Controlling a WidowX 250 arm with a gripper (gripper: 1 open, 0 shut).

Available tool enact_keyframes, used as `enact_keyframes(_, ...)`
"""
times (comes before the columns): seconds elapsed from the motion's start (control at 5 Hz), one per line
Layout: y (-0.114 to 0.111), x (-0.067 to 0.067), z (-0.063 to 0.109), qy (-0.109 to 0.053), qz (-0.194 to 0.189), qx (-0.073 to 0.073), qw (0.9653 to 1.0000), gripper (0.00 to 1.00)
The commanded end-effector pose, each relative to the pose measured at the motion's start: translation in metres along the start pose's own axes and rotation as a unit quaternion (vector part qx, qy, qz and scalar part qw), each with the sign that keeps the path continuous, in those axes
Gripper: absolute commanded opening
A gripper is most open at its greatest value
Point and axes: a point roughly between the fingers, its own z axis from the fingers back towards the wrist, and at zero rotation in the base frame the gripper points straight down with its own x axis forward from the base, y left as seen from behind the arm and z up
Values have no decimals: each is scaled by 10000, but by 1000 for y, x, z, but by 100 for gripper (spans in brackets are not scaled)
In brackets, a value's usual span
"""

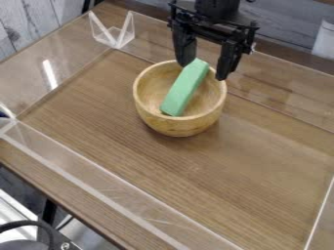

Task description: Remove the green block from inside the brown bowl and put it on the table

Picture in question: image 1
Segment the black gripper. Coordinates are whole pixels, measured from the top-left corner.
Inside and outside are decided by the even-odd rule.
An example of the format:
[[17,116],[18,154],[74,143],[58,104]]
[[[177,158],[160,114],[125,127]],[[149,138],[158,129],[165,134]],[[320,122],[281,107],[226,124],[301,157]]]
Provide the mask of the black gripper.
[[181,66],[196,59],[197,39],[222,44],[216,78],[226,80],[236,71],[242,54],[253,50],[260,26],[241,11],[242,0],[172,0],[169,26],[176,57]]

